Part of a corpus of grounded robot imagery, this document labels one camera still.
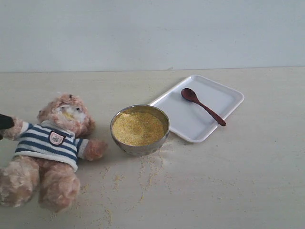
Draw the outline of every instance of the spoon handle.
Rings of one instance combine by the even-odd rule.
[[[206,105],[202,104],[201,102],[197,101],[197,104],[202,106],[221,126],[225,126],[225,121],[214,111],[212,111],[210,108],[208,108]]]

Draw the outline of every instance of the tray rim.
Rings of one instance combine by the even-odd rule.
[[[229,86],[226,86],[226,85],[224,85],[224,84],[222,84],[222,83],[218,83],[218,82],[216,82],[216,81],[214,81],[214,80],[211,80],[211,79],[209,79],[209,78],[206,78],[206,77],[204,77],[204,76],[202,76],[202,75],[192,74],[192,75],[190,75],[190,76],[185,77],[183,80],[181,80],[180,82],[178,82],[176,85],[174,85],[173,87],[171,87],[170,89],[168,89],[166,92],[164,92],[163,94],[161,94],[159,97],[157,97],[157,98],[154,99],[153,101],[151,101],[148,105],[154,106],[154,104],[155,104],[156,102],[162,100],[166,95],[168,95],[168,94],[169,94],[171,91],[173,91],[176,87],[182,85],[183,83],[185,83],[186,81],[188,81],[188,80],[190,80],[190,79],[192,79],[192,78],[194,78],[194,77],[199,77],[199,78],[203,78],[203,79],[205,79],[205,80],[208,80],[208,81],[210,81],[210,82],[212,82],[212,83],[214,83],[214,84],[220,85],[220,86],[225,87],[225,88],[227,88],[227,89],[229,89],[229,90],[231,90],[231,91],[234,91],[235,93],[237,93],[237,94],[239,94],[239,95],[241,96],[241,99],[239,99],[239,100],[237,101],[237,103],[232,107],[232,109],[224,115],[224,117],[223,117],[224,120],[225,120],[225,119],[226,119],[226,118],[227,118],[227,117],[228,117],[228,116],[229,116],[229,115],[230,115],[230,114],[231,114],[231,113],[232,113],[232,112],[233,112],[233,111],[234,111],[234,110],[244,101],[244,94],[241,93],[240,91],[238,91],[238,90],[236,90],[236,89],[234,89],[234,88],[231,88],[231,87],[229,87]],[[174,134],[176,134],[177,136],[179,136],[180,138],[186,140],[187,142],[190,142],[190,143],[200,143],[200,142],[203,142],[212,132],[214,132],[214,130],[215,130],[218,126],[220,126],[220,125],[219,125],[218,123],[216,123],[214,126],[212,126],[211,130],[210,130],[207,134],[205,134],[202,138],[200,138],[200,139],[198,139],[198,140],[191,139],[191,138],[189,138],[189,137],[183,135],[181,132],[176,131],[176,130],[173,129],[171,126],[170,126],[170,131],[173,132]]]

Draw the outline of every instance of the bowl rim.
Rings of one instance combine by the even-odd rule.
[[[113,123],[114,123],[115,118],[116,118],[120,113],[122,113],[123,111],[125,111],[125,110],[127,110],[127,109],[130,109],[130,108],[133,108],[133,107],[137,107],[137,106],[147,106],[147,107],[151,107],[151,108],[153,108],[153,109],[156,109],[156,110],[160,111],[160,112],[166,117],[166,120],[167,120],[167,122],[168,122],[167,130],[166,130],[165,134],[163,135],[163,137],[160,138],[158,141],[160,141],[160,140],[162,140],[164,137],[166,137],[167,134],[168,134],[169,131],[170,131],[170,119],[168,118],[167,114],[166,114],[163,110],[161,110],[160,108],[155,107],[155,106],[152,106],[152,105],[147,105],[147,104],[136,104],[136,105],[131,105],[131,106],[128,106],[128,107],[126,107],[126,108],[123,108],[122,110],[120,110],[119,112],[117,112],[117,113],[113,116],[113,118],[111,119],[111,122],[110,122],[110,133],[111,133],[111,136],[112,136],[116,141],[118,141],[120,144],[123,144],[123,145],[125,145],[125,146],[135,147],[135,148],[151,146],[151,145],[155,144],[156,142],[158,142],[158,141],[156,141],[156,142],[153,142],[153,143],[151,143],[151,144],[143,145],[143,146],[132,146],[132,145],[127,145],[127,144],[121,142],[120,140],[118,140],[118,139],[114,136],[114,134],[113,134],[113,132],[112,132],[112,127],[113,127]]]

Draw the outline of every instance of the stainless steel bowl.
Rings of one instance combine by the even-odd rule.
[[[130,113],[134,113],[134,112],[150,113],[151,115],[154,115],[156,118],[158,118],[163,125],[163,132],[164,132],[163,138],[161,138],[160,140],[158,140],[152,144],[145,145],[145,146],[130,146],[130,145],[126,145],[126,144],[120,142],[118,139],[116,139],[116,137],[113,135],[113,132],[112,132],[112,126],[113,126],[115,120],[121,114],[130,114]],[[169,121],[166,113],[164,113],[162,110],[160,110],[157,107],[150,106],[150,105],[144,105],[144,104],[133,105],[133,106],[129,106],[129,107],[122,109],[112,118],[111,124],[110,124],[110,132],[111,132],[111,136],[112,136],[114,142],[124,152],[126,152],[127,154],[132,155],[132,156],[146,156],[146,155],[156,152],[159,148],[162,147],[162,145],[164,144],[164,142],[170,132],[170,121]]]

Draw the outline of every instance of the red wooden spoon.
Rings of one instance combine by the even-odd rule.
[[[221,126],[225,126],[226,123],[225,121],[218,115],[216,114],[214,111],[212,111],[210,108],[208,108],[207,106],[203,105],[197,98],[196,93],[190,89],[190,88],[184,88],[181,91],[181,95],[184,99],[191,101],[193,103],[196,103],[200,106],[202,106],[217,122],[219,125]]]

